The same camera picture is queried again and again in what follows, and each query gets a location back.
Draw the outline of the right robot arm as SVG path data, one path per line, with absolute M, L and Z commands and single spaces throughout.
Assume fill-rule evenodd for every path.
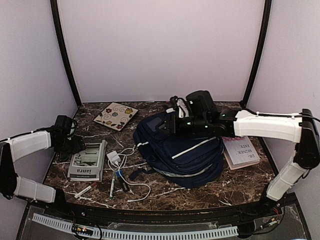
M 264 187 L 255 205 L 260 217 L 273 211 L 286 192 L 320 164 L 318 118 L 309 109 L 300 113 L 261 113 L 248 108 L 219 111 L 207 90 L 192 92 L 182 103 L 178 101 L 177 96 L 171 97 L 173 112 L 165 114 L 156 130 L 167 135 L 209 133 L 215 137 L 257 137 L 295 144 L 289 160 Z

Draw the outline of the black frame post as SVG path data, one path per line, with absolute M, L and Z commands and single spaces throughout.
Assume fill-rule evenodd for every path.
M 265 0 L 264 7 L 263 7 L 261 26 L 260 26 L 260 31 L 259 31 L 258 41 L 257 41 L 257 45 L 256 45 L 256 51 L 254 54 L 254 59 L 252 62 L 251 71 L 249 74 L 249 78 L 248 78 L 248 82 L 246 85 L 246 89 L 245 89 L 243 98 L 239 102 L 240 106 L 242 108 L 247 107 L 251 93 L 253 91 L 253 87 L 255 84 L 256 76 L 258 73 L 260 61 L 261 61 L 263 50 L 264 50 L 264 45 L 265 45 L 265 40 L 266 40 L 268 25 L 269 25 L 269 19 L 270 19 L 270 14 L 271 14 L 271 8 L 272 8 L 272 0 Z
M 82 105 L 82 101 L 80 98 L 80 94 L 78 91 L 78 88 L 76 86 L 76 81 L 72 72 L 71 63 L 69 60 L 69 56 L 67 53 L 66 43 L 64 39 L 63 29 L 62 29 L 62 23 L 60 19 L 60 13 L 59 13 L 59 7 L 58 7 L 58 1 L 57 0 L 50 0 L 50 7 L 51 7 L 51 14 L 55 29 L 55 34 L 58 42 L 58 47 L 62 59 L 62 63 L 64 66 L 64 70 L 67 76 L 67 80 L 73 95 L 73 99 L 76 103 L 76 106 L 79 108 Z

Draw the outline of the green capped white marker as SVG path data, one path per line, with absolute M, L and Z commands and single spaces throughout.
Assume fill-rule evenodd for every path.
M 112 174 L 112 179 L 111 179 L 111 183 L 110 183 L 110 190 L 109 190 L 109 199 L 110 200 L 112 200 L 114 197 L 115 181 L 116 181 L 116 172 L 114 171 Z

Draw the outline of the grey ianra booklet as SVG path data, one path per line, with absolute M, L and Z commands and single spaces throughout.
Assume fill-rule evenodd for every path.
M 71 182 L 101 182 L 108 142 L 85 143 L 85 150 L 71 157 L 67 177 Z

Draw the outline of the pink flowered white book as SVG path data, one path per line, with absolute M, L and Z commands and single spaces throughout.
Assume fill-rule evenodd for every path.
M 231 170 L 237 170 L 258 164 L 261 161 L 248 136 L 223 137 L 224 157 Z

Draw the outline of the right black frame post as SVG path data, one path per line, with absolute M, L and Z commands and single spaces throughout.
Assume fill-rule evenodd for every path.
M 245 89 L 243 98 L 239 102 L 240 106 L 242 108 L 247 107 L 251 93 L 253 91 L 253 87 L 255 84 L 256 76 L 258 73 L 260 61 L 261 61 L 263 50 L 264 50 L 264 45 L 265 45 L 265 40 L 266 40 L 268 25 L 269 25 L 269 19 L 270 19 L 270 14 L 271 14 L 271 8 L 272 8 L 272 0 L 265 0 L 264 7 L 263 7 L 261 26 L 260 26 L 260 31 L 259 31 L 258 41 L 257 41 L 257 45 L 256 45 L 256 51 L 254 54 L 254 59 L 252 62 L 251 71 L 249 74 L 249 78 L 248 78 L 248 82 L 246 85 L 246 89 Z

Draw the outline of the left black frame post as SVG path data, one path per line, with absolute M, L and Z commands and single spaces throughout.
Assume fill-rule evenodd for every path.
M 58 42 L 58 47 L 62 59 L 62 63 L 64 66 L 64 70 L 67 76 L 67 80 L 73 95 L 73 99 L 76 103 L 76 106 L 79 108 L 82 105 L 82 101 L 80 98 L 80 94 L 78 91 L 78 88 L 76 86 L 76 81 L 72 72 L 71 63 L 69 60 L 69 56 L 67 53 L 66 43 L 64 39 L 63 29 L 62 29 L 62 23 L 60 19 L 60 13 L 59 13 L 59 7 L 58 7 L 58 1 L 57 0 L 50 0 L 50 7 L 51 7 L 51 14 L 55 29 L 55 34 Z

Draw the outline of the red capped white marker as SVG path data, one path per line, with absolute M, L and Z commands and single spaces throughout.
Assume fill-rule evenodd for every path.
M 81 197 L 83 194 L 87 193 L 89 190 L 91 190 L 93 187 L 96 186 L 96 182 L 92 183 L 91 185 L 87 186 L 86 188 L 84 188 L 83 190 L 81 190 L 80 192 L 78 192 L 74 198 L 78 199 L 79 197 Z

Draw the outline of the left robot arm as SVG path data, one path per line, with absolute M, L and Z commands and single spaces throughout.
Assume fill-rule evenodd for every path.
M 76 135 L 76 120 L 58 115 L 55 123 L 0 141 L 0 193 L 11 200 L 14 197 L 51 204 L 51 210 L 60 218 L 71 213 L 63 190 L 41 182 L 50 158 L 57 154 L 69 157 L 84 150 L 85 142 Z

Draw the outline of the navy blue student backpack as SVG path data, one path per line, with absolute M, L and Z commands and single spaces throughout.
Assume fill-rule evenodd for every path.
M 187 188 L 198 188 L 218 178 L 224 167 L 224 144 L 215 136 L 166 135 L 156 129 L 166 112 L 141 120 L 133 140 L 142 158 L 169 181 Z

